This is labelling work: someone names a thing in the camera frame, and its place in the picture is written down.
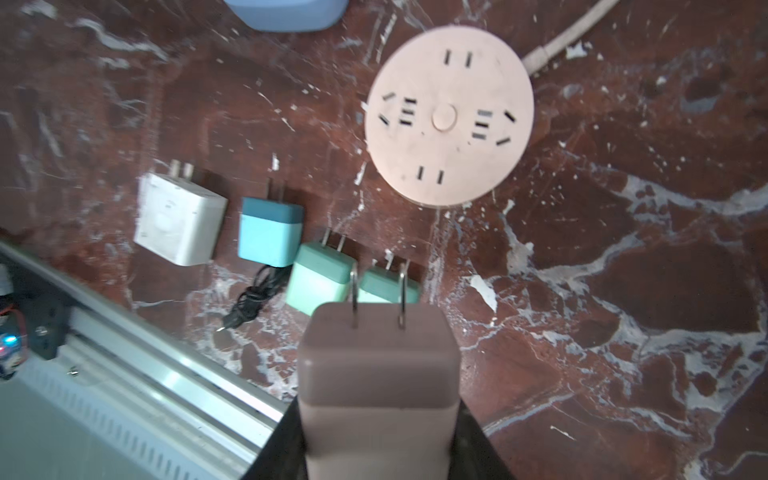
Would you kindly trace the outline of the aluminium front rail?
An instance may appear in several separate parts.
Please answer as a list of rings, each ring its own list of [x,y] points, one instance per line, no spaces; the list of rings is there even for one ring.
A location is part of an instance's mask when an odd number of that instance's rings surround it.
[[[10,243],[28,357],[1,380],[5,479],[238,479],[284,404]]]

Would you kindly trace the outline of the white charger adapter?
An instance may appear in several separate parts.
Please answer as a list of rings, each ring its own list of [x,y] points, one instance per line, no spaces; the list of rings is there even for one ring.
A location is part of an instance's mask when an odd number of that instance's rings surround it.
[[[194,166],[173,159],[165,174],[141,178],[134,242],[187,267],[209,262],[228,200],[193,181]]]

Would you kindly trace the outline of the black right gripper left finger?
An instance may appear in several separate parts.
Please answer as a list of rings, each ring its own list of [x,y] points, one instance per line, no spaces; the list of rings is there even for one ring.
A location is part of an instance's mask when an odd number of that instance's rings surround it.
[[[294,398],[242,480],[307,480],[306,445]]]

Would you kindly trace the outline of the green charger adapter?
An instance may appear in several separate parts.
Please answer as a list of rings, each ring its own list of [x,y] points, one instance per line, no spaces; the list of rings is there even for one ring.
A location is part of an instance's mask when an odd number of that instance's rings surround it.
[[[345,300],[351,287],[356,260],[343,252],[345,235],[336,247],[328,245],[331,233],[327,229],[321,241],[299,247],[287,284],[286,304],[308,316],[325,303]]]
[[[404,273],[405,301],[418,303],[421,294],[421,284],[409,275],[411,261],[404,259],[397,270],[392,269],[389,260],[384,267],[372,266],[364,272],[358,285],[358,301],[360,303],[399,303],[401,300],[401,277]]]

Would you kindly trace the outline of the teal charger adapter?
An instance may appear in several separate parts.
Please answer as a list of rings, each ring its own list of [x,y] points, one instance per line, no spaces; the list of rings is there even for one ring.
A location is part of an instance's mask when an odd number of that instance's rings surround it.
[[[284,200],[285,185],[273,197],[273,181],[266,180],[262,198],[244,197],[240,212],[238,257],[275,268],[291,266],[303,231],[305,209]]]

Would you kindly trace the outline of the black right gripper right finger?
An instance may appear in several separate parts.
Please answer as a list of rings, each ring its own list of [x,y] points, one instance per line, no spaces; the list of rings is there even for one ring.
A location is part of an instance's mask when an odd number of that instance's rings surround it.
[[[452,441],[452,480],[515,480],[464,401]]]

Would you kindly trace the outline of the blue square power strip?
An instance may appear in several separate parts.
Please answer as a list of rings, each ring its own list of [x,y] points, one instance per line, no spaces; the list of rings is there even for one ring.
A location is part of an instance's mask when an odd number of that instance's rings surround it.
[[[348,0],[225,0],[248,27],[269,33],[328,29],[345,13]]]

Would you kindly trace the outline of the pink round power strip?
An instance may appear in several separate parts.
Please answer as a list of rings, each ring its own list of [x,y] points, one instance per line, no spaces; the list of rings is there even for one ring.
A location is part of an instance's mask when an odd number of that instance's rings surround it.
[[[503,40],[445,26],[401,45],[367,99],[367,151],[401,196],[427,207],[473,201],[497,187],[532,133],[534,96]]]

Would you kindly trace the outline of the pink charger adapter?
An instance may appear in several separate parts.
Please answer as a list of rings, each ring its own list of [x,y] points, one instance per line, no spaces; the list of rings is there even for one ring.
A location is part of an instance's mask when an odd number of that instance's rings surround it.
[[[357,299],[316,308],[298,349],[298,406],[311,479],[445,479],[461,353],[443,312]]]

